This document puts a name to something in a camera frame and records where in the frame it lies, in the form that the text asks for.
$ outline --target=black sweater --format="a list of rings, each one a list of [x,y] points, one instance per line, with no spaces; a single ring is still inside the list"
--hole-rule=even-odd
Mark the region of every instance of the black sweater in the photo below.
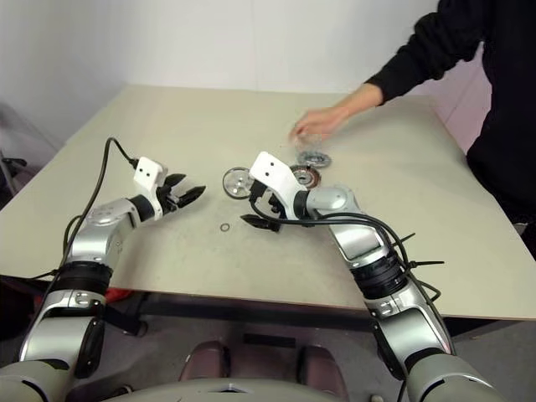
[[[441,0],[368,80],[384,101],[440,79],[484,42],[492,108],[467,161],[511,219],[536,217],[536,0]]]

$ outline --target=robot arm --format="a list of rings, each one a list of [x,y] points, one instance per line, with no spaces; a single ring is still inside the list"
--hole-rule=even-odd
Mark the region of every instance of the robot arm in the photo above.
[[[185,176],[148,158],[137,164],[139,194],[93,209],[45,295],[18,363],[0,369],[0,400],[64,400],[74,378],[97,369],[104,340],[105,293],[128,235],[197,199],[204,187],[171,194]]]
[[[250,174],[255,179],[250,198],[254,207],[269,188],[281,203],[284,215],[302,220],[305,226],[324,216],[337,219],[347,215],[356,219],[356,224],[328,227],[363,293],[382,358],[393,376],[407,381],[411,401],[503,400],[469,364],[452,354],[449,335],[440,318],[417,284],[405,274],[387,234],[355,218],[363,212],[349,188],[307,190],[285,163],[267,152],[257,157]]]

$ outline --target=red object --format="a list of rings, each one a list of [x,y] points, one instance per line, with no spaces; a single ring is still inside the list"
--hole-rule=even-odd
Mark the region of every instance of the red object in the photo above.
[[[118,302],[120,300],[126,299],[132,294],[132,291],[127,289],[116,289],[115,287],[110,287],[106,291],[106,303]]]

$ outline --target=human hand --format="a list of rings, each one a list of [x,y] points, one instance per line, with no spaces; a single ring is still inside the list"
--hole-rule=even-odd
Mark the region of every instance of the human hand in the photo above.
[[[335,106],[308,111],[289,137],[294,142],[309,142],[313,137],[325,140],[330,137],[350,116],[383,102],[382,90],[372,84],[363,84]]]
[[[308,111],[294,125],[289,137],[292,141],[307,140],[308,137],[321,137],[325,140],[347,117],[348,113],[340,106]]]

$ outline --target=table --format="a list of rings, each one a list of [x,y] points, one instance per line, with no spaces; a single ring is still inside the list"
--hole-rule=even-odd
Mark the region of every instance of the table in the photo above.
[[[61,238],[95,185],[104,142],[186,173],[182,192],[205,194],[178,214],[131,235],[111,285],[308,306],[364,309],[326,229],[254,229],[246,201],[225,195],[231,167],[259,151],[295,162],[286,139],[305,109],[340,95],[128,86],[98,113],[0,213],[0,274],[30,277],[55,268]],[[332,166],[322,183],[343,183],[361,207],[407,241],[410,258],[444,260],[415,273],[439,287],[453,317],[536,318],[536,263],[427,98],[406,97],[357,116],[322,145]],[[111,153],[97,204],[135,195],[133,172]],[[230,230],[222,232],[220,225]]]

